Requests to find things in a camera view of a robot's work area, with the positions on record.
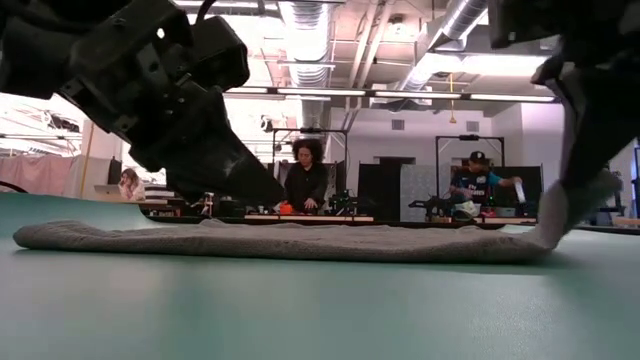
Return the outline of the yellow pole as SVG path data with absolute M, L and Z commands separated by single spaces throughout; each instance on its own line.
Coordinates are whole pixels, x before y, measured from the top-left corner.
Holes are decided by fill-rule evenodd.
M 90 130 L 89 130 L 88 138 L 86 140 L 83 140 L 83 144 L 86 145 L 86 151 L 84 153 L 84 164 L 82 168 L 82 176 L 81 176 L 81 182 L 80 182 L 80 194 L 79 194 L 80 199 L 84 199 L 84 195 L 85 195 L 86 178 L 87 178 L 88 166 L 91 158 L 95 124 L 91 123 L 89 129 Z

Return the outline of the person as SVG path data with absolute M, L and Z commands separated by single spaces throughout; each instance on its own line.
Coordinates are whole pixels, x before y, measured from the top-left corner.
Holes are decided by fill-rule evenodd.
M 118 188 L 121 196 L 127 201 L 141 202 L 146 200 L 144 184 L 132 168 L 122 171 Z
M 485 153 L 473 151 L 469 156 L 468 165 L 458 167 L 454 171 L 449 186 L 449 199 L 455 211 L 477 217 L 489 200 L 491 189 L 516 187 L 521 184 L 520 177 L 503 178 L 496 175 L 490 169 Z
M 298 139 L 292 150 L 295 163 L 285 179 L 286 201 L 296 213 L 318 214 L 328 187 L 322 143 L 315 138 Z

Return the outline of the silver ventilation duct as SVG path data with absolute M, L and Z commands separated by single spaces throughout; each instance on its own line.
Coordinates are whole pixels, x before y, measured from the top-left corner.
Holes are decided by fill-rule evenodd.
M 457 72 L 467 37 L 487 8 L 488 0 L 449 0 L 443 15 L 422 25 L 414 45 L 414 63 L 396 90 L 419 91 L 434 74 Z
M 278 3 L 286 30 L 287 59 L 291 83 L 295 87 L 328 86 L 330 69 L 330 30 L 333 6 L 321 2 Z

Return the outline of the grey towel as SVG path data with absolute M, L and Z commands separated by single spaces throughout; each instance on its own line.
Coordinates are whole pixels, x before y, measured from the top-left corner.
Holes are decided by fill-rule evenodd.
M 603 170 L 584 186 L 550 186 L 538 223 L 523 233 L 461 228 L 227 224 L 205 220 L 173 227 L 101 230 L 78 221 L 23 226 L 13 239 L 30 250 L 163 254 L 378 263 L 516 263 L 544 257 L 622 187 Z

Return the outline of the black partition panel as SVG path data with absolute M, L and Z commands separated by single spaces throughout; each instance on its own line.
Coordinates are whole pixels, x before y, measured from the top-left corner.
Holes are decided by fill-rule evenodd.
M 366 213 L 378 221 L 400 220 L 401 164 L 359 164 L 357 195 Z

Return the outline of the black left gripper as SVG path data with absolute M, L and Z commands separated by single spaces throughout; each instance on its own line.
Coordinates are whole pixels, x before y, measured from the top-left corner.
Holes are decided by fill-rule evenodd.
M 244 85 L 249 66 L 224 18 L 190 23 L 171 0 L 131 0 L 73 43 L 68 70 L 60 96 L 130 143 L 145 169 L 164 170 L 168 189 L 184 200 L 283 198 L 228 123 L 219 91 Z

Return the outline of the pink curtain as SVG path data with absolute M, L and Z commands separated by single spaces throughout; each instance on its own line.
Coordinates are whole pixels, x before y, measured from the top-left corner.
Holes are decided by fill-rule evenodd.
M 83 156 L 0 157 L 0 181 L 31 194 L 77 197 L 79 167 L 83 160 Z

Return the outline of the grey partition panel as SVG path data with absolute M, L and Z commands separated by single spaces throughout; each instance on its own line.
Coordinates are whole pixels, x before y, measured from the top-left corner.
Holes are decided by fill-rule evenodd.
M 436 168 L 433 165 L 404 164 L 400 170 L 400 220 L 423 222 L 425 210 L 410 208 L 414 200 L 428 200 L 436 194 Z

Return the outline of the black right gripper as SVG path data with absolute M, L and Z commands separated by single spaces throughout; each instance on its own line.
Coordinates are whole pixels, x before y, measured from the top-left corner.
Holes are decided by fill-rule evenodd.
M 640 136 L 640 0 L 488 0 L 488 15 L 492 48 L 555 37 L 540 70 L 590 68 L 560 78 L 560 182 L 586 186 Z

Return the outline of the green table mat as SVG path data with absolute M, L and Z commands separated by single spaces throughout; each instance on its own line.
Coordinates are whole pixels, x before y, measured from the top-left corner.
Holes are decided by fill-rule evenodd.
M 518 266 L 22 250 L 16 229 L 147 226 L 0 195 L 0 360 L 640 360 L 640 236 L 575 231 Z

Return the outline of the wooden background table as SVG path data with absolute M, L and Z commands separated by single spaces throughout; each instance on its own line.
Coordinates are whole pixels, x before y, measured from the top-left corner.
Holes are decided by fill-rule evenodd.
M 270 220 L 270 221 L 288 221 L 288 222 L 374 222 L 373 217 L 369 216 L 324 216 L 324 215 L 245 215 L 245 220 Z

